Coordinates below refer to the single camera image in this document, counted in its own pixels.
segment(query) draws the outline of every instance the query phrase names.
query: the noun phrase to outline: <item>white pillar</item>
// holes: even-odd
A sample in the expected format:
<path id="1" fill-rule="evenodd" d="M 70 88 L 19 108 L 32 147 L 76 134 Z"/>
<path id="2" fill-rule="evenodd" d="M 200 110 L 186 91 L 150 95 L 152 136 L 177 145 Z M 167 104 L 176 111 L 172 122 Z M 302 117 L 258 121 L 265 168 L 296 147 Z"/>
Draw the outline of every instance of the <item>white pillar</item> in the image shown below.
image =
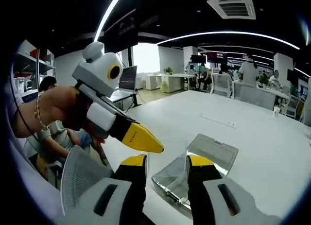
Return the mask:
<path id="1" fill-rule="evenodd" d="M 128 49 L 124 49 L 121 51 L 122 61 L 125 64 L 126 67 L 130 67 L 129 61 L 128 61 Z M 132 64 L 134 65 L 134 57 L 133 57 L 133 47 L 131 47 L 131 58 L 132 58 Z"/>
<path id="2" fill-rule="evenodd" d="M 198 48 L 189 46 L 189 47 L 184 47 L 184 66 L 188 64 L 190 61 L 191 55 L 197 55 L 198 54 Z"/>
<path id="3" fill-rule="evenodd" d="M 279 73 L 279 82 L 282 86 L 290 87 L 290 82 L 287 81 L 287 70 L 294 70 L 293 59 L 289 56 L 277 53 L 274 55 L 274 70 Z"/>

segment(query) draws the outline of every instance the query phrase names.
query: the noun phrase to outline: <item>laptop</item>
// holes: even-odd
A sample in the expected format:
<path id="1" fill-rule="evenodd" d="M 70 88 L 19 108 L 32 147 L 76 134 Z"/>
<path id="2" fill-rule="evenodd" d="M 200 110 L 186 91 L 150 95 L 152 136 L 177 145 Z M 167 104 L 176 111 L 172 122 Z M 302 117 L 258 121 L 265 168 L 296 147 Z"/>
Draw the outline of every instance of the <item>laptop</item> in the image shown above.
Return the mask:
<path id="1" fill-rule="evenodd" d="M 119 87 L 112 93 L 109 100 L 116 102 L 135 93 L 136 74 L 137 66 L 124 68 L 119 80 Z"/>

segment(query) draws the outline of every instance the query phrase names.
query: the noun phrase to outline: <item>storage shelf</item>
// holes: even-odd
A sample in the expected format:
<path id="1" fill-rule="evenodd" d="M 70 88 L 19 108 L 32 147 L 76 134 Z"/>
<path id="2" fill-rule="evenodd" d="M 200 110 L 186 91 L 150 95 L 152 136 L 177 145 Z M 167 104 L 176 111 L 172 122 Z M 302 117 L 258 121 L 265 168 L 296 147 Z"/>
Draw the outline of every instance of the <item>storage shelf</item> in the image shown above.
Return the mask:
<path id="1" fill-rule="evenodd" d="M 14 59 L 13 70 L 14 72 L 31 72 L 35 73 L 36 59 L 26 53 L 17 52 Z M 55 67 L 49 63 L 39 60 L 39 72 L 45 73 Z"/>

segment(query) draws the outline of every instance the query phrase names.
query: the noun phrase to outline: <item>window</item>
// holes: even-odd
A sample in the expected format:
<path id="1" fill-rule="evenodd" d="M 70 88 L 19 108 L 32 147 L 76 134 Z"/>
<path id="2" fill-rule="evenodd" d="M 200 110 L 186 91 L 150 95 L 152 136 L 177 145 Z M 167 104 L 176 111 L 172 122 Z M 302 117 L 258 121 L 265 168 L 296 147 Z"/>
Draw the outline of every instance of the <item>window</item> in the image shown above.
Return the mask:
<path id="1" fill-rule="evenodd" d="M 138 43 L 133 47 L 133 59 L 137 73 L 160 71 L 159 48 L 156 44 Z"/>

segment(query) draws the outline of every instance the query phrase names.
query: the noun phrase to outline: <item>cup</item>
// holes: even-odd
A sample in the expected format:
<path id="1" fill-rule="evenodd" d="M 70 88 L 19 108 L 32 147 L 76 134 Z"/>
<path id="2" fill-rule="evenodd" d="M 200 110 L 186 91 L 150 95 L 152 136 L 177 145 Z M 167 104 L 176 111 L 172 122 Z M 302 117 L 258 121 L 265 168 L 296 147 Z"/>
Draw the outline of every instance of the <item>cup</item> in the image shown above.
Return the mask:
<path id="1" fill-rule="evenodd" d="M 274 115 L 274 116 L 277 116 L 279 113 L 280 113 L 280 108 L 277 107 L 277 106 L 274 106 L 273 115 Z"/>

